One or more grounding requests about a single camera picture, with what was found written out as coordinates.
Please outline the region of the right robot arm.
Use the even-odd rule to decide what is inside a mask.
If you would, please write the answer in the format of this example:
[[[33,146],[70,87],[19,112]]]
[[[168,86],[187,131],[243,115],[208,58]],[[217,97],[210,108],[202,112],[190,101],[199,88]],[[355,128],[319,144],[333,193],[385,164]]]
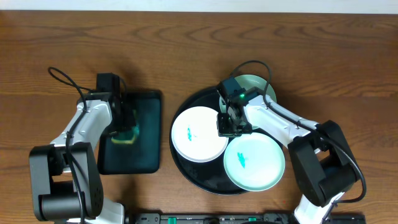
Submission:
[[[296,223],[326,223],[339,203],[364,198],[364,174],[335,122],[304,119],[259,93],[238,93],[222,100],[227,112],[218,116],[221,136],[242,139],[257,126],[288,149],[302,192],[293,212]]]

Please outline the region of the green yellow sponge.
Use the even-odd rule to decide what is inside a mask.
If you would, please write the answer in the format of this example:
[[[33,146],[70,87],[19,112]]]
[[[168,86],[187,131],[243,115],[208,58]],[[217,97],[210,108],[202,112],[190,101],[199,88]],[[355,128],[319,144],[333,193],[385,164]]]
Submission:
[[[111,138],[111,142],[113,144],[119,144],[119,145],[134,144],[134,142],[137,140],[140,132],[139,123],[137,121],[138,119],[137,110],[132,111],[132,113],[130,114],[130,118],[134,119],[134,125],[114,135]]]

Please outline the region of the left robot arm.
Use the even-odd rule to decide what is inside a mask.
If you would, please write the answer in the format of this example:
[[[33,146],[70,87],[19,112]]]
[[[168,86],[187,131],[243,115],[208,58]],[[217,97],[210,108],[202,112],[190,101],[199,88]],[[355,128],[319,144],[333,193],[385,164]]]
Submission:
[[[128,223],[123,204],[104,197],[94,149],[107,134],[134,125],[122,96],[92,93],[80,98],[67,127],[50,144],[29,154],[34,215],[42,222]]]

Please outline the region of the white plate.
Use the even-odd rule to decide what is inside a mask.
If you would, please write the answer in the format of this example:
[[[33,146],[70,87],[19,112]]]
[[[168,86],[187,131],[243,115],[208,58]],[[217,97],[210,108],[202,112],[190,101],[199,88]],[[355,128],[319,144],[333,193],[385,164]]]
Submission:
[[[171,139],[180,156],[191,162],[210,162],[226,149],[229,139],[218,135],[218,112],[195,106],[181,112],[172,125]]]

